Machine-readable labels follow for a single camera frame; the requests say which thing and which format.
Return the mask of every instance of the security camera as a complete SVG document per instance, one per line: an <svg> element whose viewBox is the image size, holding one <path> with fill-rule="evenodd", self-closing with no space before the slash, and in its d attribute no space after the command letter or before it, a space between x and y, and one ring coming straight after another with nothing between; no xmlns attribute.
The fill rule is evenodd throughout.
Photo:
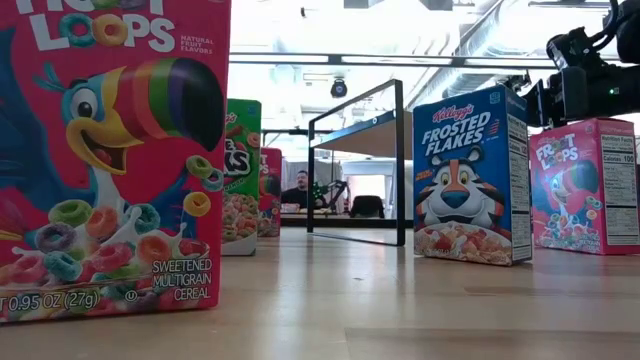
<svg viewBox="0 0 640 360"><path fill-rule="evenodd" d="M331 86L331 96L334 98L347 96L347 84L345 84L344 79L335 79Z"/></svg>

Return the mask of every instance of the pink cereal box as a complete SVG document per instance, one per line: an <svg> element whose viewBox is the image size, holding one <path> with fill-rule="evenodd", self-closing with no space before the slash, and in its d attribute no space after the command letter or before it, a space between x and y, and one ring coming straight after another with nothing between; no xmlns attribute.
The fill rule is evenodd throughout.
<svg viewBox="0 0 640 360"><path fill-rule="evenodd" d="M273 148L262 148L261 151L258 237L278 237L280 236L282 152Z"/></svg>
<svg viewBox="0 0 640 360"><path fill-rule="evenodd" d="M218 304L230 6L0 2L0 322Z"/></svg>
<svg viewBox="0 0 640 360"><path fill-rule="evenodd" d="M536 245L640 253L632 123L582 121L535 135L530 144Z"/></svg>

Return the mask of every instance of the tony the tiger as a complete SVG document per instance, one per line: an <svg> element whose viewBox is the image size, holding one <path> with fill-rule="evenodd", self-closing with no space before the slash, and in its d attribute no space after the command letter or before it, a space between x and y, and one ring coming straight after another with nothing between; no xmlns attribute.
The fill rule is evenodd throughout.
<svg viewBox="0 0 640 360"><path fill-rule="evenodd" d="M497 226L504 214L504 196L484 182L473 164L483 158L482 148L472 146L465 158L443 160L431 157L436 167L433 181L416 198L416 212L421 222L433 225L455 221L491 229L510 239Z"/></svg>

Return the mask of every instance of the camera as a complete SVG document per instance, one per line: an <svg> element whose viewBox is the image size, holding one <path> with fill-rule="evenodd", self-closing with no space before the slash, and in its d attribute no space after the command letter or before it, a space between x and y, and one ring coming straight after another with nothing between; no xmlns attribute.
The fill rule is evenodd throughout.
<svg viewBox="0 0 640 360"><path fill-rule="evenodd" d="M331 96L334 98L343 98L347 96L347 84L344 79L335 79L331 86Z"/></svg>
<svg viewBox="0 0 640 360"><path fill-rule="evenodd" d="M588 36L584 28L577 28L549 40L547 55L559 72L549 77L546 87L539 80L523 96L529 126L558 127L640 111L640 66L608 64L599 54L616 38L620 59L640 64L640 0L610 3L601 32Z"/></svg>

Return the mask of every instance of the man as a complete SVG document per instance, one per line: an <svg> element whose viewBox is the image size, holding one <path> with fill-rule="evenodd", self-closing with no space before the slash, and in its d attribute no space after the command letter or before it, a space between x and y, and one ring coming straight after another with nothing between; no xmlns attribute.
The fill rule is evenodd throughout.
<svg viewBox="0 0 640 360"><path fill-rule="evenodd" d="M300 209L307 208L307 192L309 191L309 173L306 170L298 171L296 176L298 186L282 193L283 204L298 204ZM324 198L317 199L315 208L320 209L327 206Z"/></svg>

